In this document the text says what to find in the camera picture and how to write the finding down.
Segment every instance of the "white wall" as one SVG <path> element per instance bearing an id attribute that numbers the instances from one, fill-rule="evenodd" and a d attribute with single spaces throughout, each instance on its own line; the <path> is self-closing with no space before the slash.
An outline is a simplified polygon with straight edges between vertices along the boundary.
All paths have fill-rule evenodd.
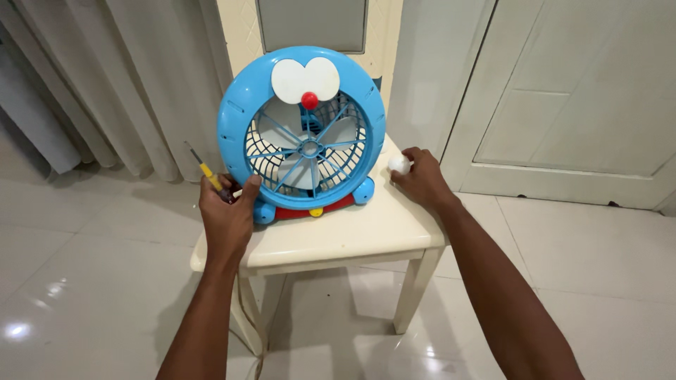
<path id="1" fill-rule="evenodd" d="M 387 133 L 402 149 L 417 145 L 441 158 L 493 4 L 404 2 L 387 113 Z"/>

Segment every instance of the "white door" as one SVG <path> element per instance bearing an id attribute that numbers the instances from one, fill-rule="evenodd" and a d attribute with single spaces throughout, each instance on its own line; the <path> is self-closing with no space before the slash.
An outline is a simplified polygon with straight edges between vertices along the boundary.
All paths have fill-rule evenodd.
<path id="1" fill-rule="evenodd" d="M 456 191 L 656 207 L 676 190 L 676 1 L 499 0 L 441 166 Z"/>

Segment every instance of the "red ball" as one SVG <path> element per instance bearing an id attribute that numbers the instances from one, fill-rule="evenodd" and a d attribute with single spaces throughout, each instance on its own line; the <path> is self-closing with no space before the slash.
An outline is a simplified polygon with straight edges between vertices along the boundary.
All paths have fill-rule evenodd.
<path id="1" fill-rule="evenodd" d="M 319 99 L 317 95 L 311 92 L 304 93 L 300 98 L 300 103 L 308 110 L 314 110 L 314 108 L 319 104 Z"/>

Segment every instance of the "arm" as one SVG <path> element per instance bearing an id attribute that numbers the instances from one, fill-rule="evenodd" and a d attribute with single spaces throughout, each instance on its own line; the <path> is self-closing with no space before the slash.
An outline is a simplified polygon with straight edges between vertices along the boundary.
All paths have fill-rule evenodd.
<path id="1" fill-rule="evenodd" d="M 472 307 L 505 377 L 583 379 L 563 334 L 509 258 L 450 191 L 439 162 L 417 147 L 402 153 L 414 165 L 407 175 L 393 171 L 392 181 L 439 215 Z"/>
<path id="2" fill-rule="evenodd" d="M 223 187 L 238 185 L 225 176 Z M 261 178 L 251 176 L 237 202 L 229 205 L 202 177 L 199 209 L 207 238 L 207 261 L 157 379 L 225 379 L 230 300 L 239 261 L 254 230 L 253 208 Z"/>

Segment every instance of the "doraemon fan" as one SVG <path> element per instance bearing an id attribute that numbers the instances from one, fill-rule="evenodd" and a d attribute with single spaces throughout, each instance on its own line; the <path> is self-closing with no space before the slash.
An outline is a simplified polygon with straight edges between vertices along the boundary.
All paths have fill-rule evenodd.
<path id="1" fill-rule="evenodd" d="M 348 56 L 289 47 L 245 67 L 220 104 L 218 143 L 239 183 L 263 178 L 254 220 L 320 216 L 373 196 L 385 108 Z"/>

